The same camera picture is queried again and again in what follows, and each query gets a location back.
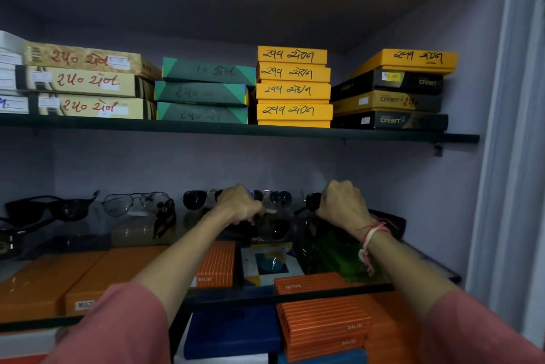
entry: yellow sticker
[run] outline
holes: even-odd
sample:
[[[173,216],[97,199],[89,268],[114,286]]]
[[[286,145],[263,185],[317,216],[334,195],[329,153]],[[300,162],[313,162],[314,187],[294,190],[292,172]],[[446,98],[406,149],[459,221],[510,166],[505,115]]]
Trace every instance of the yellow sticker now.
[[[382,72],[382,80],[387,82],[400,82],[401,73],[392,73],[392,72]]]

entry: pink sleeve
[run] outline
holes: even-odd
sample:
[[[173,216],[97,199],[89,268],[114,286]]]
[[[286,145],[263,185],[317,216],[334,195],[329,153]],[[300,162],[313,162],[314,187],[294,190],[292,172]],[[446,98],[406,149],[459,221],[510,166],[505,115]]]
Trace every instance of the pink sleeve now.
[[[424,321],[425,364],[544,364],[545,353],[462,291],[446,293]]]
[[[167,314],[136,283],[112,285],[43,364],[169,364]]]

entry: bracelet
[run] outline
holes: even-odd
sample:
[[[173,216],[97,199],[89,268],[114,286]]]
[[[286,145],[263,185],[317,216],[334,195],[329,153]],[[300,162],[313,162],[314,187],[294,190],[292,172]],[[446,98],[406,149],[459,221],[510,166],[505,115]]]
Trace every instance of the bracelet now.
[[[369,245],[373,234],[378,230],[388,232],[390,235],[392,234],[392,232],[390,232],[390,230],[386,228],[384,224],[384,221],[377,221],[374,225],[371,226],[371,229],[368,230],[367,233],[364,235],[362,248],[358,251],[358,258],[360,258],[360,261],[362,261],[367,267],[367,272],[369,273],[369,276],[373,276],[375,271],[373,265],[371,264],[371,256],[369,255],[369,251],[367,250],[367,245]]]

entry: person's left hand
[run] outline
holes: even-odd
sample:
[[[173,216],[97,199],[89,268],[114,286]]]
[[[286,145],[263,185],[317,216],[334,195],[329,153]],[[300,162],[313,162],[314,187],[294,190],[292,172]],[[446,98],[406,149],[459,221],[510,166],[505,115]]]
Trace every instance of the person's left hand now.
[[[254,216],[265,214],[263,203],[252,198],[248,190],[241,184],[223,189],[217,198],[214,209],[225,211],[228,214],[229,223],[234,224],[249,221],[253,225],[255,224]]]

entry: green box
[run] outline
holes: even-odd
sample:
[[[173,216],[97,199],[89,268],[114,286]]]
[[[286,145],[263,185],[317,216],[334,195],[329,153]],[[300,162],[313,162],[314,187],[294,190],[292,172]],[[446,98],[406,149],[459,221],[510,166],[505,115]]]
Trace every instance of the green box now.
[[[158,102],[157,120],[248,124],[248,108]]]
[[[155,82],[155,100],[199,105],[248,106],[246,85]]]
[[[167,81],[255,85],[255,76],[255,67],[163,58],[163,78]]]

